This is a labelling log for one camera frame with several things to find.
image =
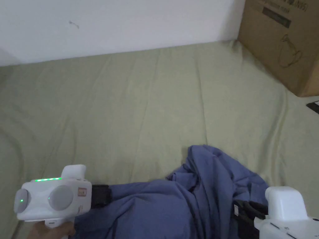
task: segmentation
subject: green led light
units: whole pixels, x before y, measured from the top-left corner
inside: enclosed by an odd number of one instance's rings
[[[48,180],[61,180],[61,177],[56,177],[56,178],[44,178],[44,179],[37,179],[35,182],[42,182],[42,181],[48,181]]]

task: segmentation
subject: wrinkle in sheet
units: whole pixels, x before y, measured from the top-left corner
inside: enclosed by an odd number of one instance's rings
[[[205,108],[204,108],[203,90],[202,90],[202,81],[201,81],[200,71],[199,71],[199,66],[198,66],[198,47],[195,48],[194,66],[195,66],[195,71],[196,71],[196,76],[197,76],[197,79],[198,79],[198,85],[199,85],[199,91],[200,91],[201,107],[202,107],[202,112],[203,112],[203,124],[204,124],[203,128],[204,128],[204,132],[205,132],[206,144],[208,144],[206,117],[205,117]]]
[[[138,134],[138,140],[137,140],[137,146],[136,146],[136,151],[135,151],[135,159],[134,159],[134,162],[136,162],[136,160],[137,160],[137,153],[138,153],[138,150],[139,150],[139,145],[140,145],[140,140],[141,140],[141,133],[142,133],[142,129],[143,129],[144,121],[145,121],[146,111],[147,111],[147,108],[148,108],[148,106],[149,106],[149,102],[150,102],[150,98],[151,98],[151,92],[152,92],[153,81],[155,81],[155,80],[156,80],[156,77],[157,77],[157,68],[158,68],[159,56],[160,56],[160,50],[157,50],[157,56],[156,56],[156,61],[155,61],[154,74],[153,74],[153,77],[149,80],[149,84],[148,84],[148,89],[147,89],[147,103],[146,103],[146,107],[145,107],[144,114],[143,114],[143,118],[142,118],[142,122],[141,122],[141,127],[140,127],[139,134]],[[130,181],[132,181],[132,178],[133,178],[134,168],[135,168],[135,164],[133,164],[133,165],[132,165],[132,168],[131,168]]]

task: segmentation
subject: mattress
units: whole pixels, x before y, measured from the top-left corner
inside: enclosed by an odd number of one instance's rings
[[[0,68],[0,230],[25,238],[16,190],[85,164],[94,184],[164,178],[218,147],[319,215],[319,115],[236,41]]]

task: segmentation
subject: white plastic casing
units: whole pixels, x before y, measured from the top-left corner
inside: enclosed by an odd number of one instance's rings
[[[49,204],[50,193],[59,186],[68,186],[73,193],[73,201],[65,210],[56,211]],[[18,219],[24,221],[42,221],[48,219],[69,218],[81,215],[91,209],[92,184],[82,179],[62,178],[52,181],[31,181],[24,183],[22,188],[28,191],[27,208],[18,213]],[[86,196],[79,196],[86,191]]]
[[[85,165],[69,165],[63,171],[60,180],[47,180],[24,183],[22,189],[28,191],[28,204],[25,210],[17,214],[19,220],[46,221],[50,227],[59,226],[65,221],[74,220],[75,216],[91,209],[92,184],[84,179]],[[64,210],[55,210],[49,204],[51,192],[60,186],[67,186],[72,194],[69,206]]]
[[[265,220],[255,218],[260,239],[319,238],[319,221],[307,215],[302,195],[290,187],[266,190],[268,214]]]

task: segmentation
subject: crumpled fabric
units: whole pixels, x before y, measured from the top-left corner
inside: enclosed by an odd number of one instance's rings
[[[267,205],[268,185],[221,150],[191,146],[167,177],[112,185],[112,202],[76,217],[73,238],[238,238],[233,201]]]

